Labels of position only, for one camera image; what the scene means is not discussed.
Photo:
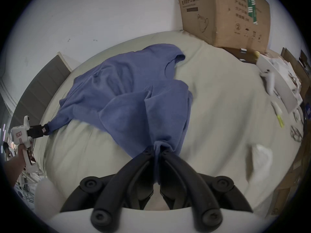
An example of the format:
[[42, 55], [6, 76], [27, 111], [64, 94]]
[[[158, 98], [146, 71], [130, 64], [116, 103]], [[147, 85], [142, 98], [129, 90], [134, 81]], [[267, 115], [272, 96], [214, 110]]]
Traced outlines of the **person's left hand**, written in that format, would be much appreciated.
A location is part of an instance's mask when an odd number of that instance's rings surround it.
[[27, 151], [27, 148], [24, 144], [19, 144], [17, 148], [17, 158], [19, 162], [23, 163], [25, 165], [25, 158], [24, 158], [24, 151]]

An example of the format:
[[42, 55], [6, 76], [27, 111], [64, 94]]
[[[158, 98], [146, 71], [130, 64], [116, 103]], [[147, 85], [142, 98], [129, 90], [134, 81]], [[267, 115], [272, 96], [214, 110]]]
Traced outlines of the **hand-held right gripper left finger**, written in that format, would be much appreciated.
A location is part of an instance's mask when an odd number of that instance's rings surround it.
[[122, 208], [145, 208], [154, 193], [153, 172], [154, 149], [147, 147], [114, 175], [82, 179], [60, 212], [93, 209], [93, 227], [118, 228]]

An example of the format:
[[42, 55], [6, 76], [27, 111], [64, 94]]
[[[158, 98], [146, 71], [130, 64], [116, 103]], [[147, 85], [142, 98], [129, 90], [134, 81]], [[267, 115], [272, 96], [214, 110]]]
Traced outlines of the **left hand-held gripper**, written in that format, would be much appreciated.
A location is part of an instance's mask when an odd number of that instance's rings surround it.
[[29, 116], [24, 117], [24, 124], [21, 126], [15, 126], [11, 129], [11, 137], [15, 145], [24, 144], [23, 158], [25, 161], [25, 170], [28, 173], [39, 172], [39, 166], [37, 163], [32, 163], [28, 154], [28, 149], [32, 149], [31, 141], [33, 139], [42, 137], [42, 135], [50, 135], [51, 130], [49, 124], [44, 125], [29, 125]]

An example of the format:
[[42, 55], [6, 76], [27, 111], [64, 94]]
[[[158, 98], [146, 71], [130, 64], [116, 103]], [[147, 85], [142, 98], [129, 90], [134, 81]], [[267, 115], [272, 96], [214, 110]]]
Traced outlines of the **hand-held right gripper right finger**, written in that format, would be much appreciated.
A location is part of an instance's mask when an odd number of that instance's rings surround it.
[[197, 173], [169, 150], [160, 154], [160, 193], [170, 210], [191, 207], [195, 228], [218, 228], [222, 208], [253, 213], [231, 178]]

